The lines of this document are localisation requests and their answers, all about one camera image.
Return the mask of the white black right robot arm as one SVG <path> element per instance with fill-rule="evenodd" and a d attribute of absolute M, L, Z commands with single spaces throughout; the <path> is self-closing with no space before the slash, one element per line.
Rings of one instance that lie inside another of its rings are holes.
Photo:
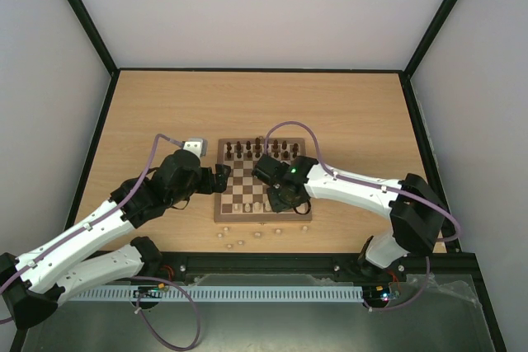
<path fill-rule="evenodd" d="M 252 175 L 267 186 L 271 209 L 276 213 L 328 199 L 377 214 L 390 228 L 371 236 L 362 247 L 356 270 L 378 279 L 400 258 L 429 256 L 437 243 L 444 216 L 440 199 L 426 181 L 407 174 L 402 180 L 376 179 L 343 172 L 315 158 L 298 156 L 291 164 L 264 155 Z"/>

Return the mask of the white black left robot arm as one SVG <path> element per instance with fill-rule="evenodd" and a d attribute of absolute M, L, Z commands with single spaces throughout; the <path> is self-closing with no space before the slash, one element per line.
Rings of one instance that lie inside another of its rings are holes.
<path fill-rule="evenodd" d="M 19 256 L 1 255 L 1 296 L 7 322 L 26 330 L 48 319 L 70 298 L 113 280 L 150 276 L 162 254 L 148 237 L 136 237 L 107 255 L 91 255 L 108 242 L 162 217 L 194 194 L 223 193 L 231 168 L 203 167 L 200 156 L 180 148 L 158 167 L 124 181 L 84 220 Z"/>

